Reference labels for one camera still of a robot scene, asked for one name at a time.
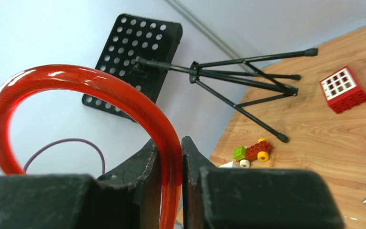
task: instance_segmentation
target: green lego brick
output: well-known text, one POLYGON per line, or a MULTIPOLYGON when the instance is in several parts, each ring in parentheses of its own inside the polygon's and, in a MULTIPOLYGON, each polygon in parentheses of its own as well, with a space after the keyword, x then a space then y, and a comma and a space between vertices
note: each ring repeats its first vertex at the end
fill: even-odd
POLYGON ((246 148, 244 146, 238 146, 234 149, 233 158, 237 161, 242 160, 246 157, 246 148))

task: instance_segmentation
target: wood grain surface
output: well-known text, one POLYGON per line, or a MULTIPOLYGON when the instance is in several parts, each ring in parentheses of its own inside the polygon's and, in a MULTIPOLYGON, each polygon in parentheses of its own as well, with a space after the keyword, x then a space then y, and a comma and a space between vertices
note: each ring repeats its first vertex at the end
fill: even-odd
MULTIPOLYGON (((232 161, 232 150, 251 146, 266 137, 274 149, 268 162, 251 168, 302 168, 320 174, 329 185, 348 229, 366 229, 366 103, 335 114, 326 104, 319 81, 349 66, 366 91, 366 27, 319 46, 316 57, 287 59, 264 69, 266 73, 300 74, 299 87, 288 97, 246 107, 251 114, 290 137, 280 142, 235 112, 210 160, 215 165, 232 161)), ((248 88, 242 102, 277 93, 248 88)))

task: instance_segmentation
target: hole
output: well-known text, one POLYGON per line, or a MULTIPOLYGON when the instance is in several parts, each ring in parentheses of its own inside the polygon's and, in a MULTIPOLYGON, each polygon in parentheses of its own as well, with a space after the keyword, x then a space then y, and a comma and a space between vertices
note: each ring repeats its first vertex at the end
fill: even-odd
POLYGON ((88 97, 86 97, 86 102, 87 103, 90 103, 90 102, 92 102, 92 100, 93 100, 93 98, 92 98, 92 96, 88 96, 88 97))

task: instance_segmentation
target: red rubber tube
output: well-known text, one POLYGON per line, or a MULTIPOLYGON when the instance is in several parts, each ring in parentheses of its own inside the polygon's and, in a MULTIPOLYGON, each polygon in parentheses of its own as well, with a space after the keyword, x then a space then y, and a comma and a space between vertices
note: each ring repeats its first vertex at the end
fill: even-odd
POLYGON ((161 158, 162 208, 160 229, 172 229, 182 185, 182 151, 167 117, 145 95, 107 73, 75 65, 45 65, 20 72, 0 87, 0 167, 5 174, 25 174, 9 142, 9 124, 16 107, 27 97, 48 90, 82 92, 127 113, 151 136, 161 158))

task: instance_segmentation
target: red toy block with holes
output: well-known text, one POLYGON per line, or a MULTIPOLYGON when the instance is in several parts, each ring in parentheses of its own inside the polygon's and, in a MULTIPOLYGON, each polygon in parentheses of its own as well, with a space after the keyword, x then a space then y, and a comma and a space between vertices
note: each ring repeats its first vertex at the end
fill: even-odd
POLYGON ((337 114, 366 102, 366 93, 346 66, 320 81, 329 107, 337 114))
POLYGON ((273 146, 270 143, 261 141, 246 149, 246 157, 244 159, 248 161, 254 161, 257 159, 257 154, 259 152, 265 151, 270 154, 272 148, 273 146))

